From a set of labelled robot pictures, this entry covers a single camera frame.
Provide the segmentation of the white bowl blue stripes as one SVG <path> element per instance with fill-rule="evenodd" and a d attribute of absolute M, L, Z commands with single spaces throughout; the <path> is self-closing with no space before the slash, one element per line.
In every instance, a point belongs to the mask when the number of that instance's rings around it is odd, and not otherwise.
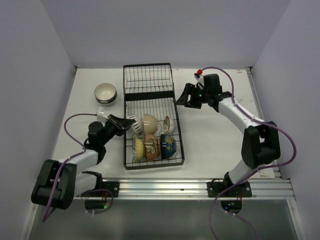
<path fill-rule="evenodd" d="M 141 119 L 135 114 L 128 114 L 126 118 L 129 120 L 134 120 L 131 128 L 136 135 L 140 135 L 143 132 L 143 123 Z"/>

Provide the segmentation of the yellow green patterned bowl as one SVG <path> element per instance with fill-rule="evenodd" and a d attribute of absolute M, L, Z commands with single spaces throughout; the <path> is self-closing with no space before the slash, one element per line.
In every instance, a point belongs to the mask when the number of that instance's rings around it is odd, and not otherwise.
<path fill-rule="evenodd" d="M 135 138 L 135 152 L 134 152 L 134 160 L 136 162 L 139 162 L 141 161 L 145 155 L 146 155 L 146 152 L 145 152 L 145 143 L 142 139 L 140 138 Z"/>

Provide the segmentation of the teal white dotted bowl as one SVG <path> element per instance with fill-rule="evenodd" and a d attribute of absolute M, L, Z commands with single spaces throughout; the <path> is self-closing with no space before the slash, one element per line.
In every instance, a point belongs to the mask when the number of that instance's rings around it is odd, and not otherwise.
<path fill-rule="evenodd" d="M 112 84 L 102 83 L 95 88 L 94 96 L 95 96 L 95 99 L 110 101 L 112 99 L 117 98 L 118 92 Z"/>

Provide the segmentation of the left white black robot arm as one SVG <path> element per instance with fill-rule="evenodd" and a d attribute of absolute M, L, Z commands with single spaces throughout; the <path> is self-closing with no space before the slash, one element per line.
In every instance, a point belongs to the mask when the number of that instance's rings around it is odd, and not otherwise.
<path fill-rule="evenodd" d="M 104 190 L 102 176 L 88 169 L 104 159 L 106 143 L 114 136 L 124 135 L 134 123 L 134 119 L 112 114 L 105 118 L 105 122 L 91 122 L 79 153 L 66 159 L 44 161 L 31 193 L 31 202 L 65 210 L 77 195 L 85 192 L 95 197 L 101 195 Z"/>

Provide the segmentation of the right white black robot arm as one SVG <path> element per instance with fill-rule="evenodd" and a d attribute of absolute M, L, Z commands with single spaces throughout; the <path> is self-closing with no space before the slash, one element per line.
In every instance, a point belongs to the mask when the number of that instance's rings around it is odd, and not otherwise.
<path fill-rule="evenodd" d="M 203 104 L 207 104 L 229 119 L 243 134 L 240 162 L 224 175 L 222 182 L 211 182 L 215 191 L 223 191 L 232 197 L 241 190 L 241 185 L 245 184 L 245 177 L 280 158 L 277 125 L 273 121 L 256 119 L 242 108 L 233 93 L 223 91 L 217 74 L 202 75 L 198 72 L 194 77 L 196 84 L 185 85 L 177 104 L 193 109 L 200 109 Z"/>

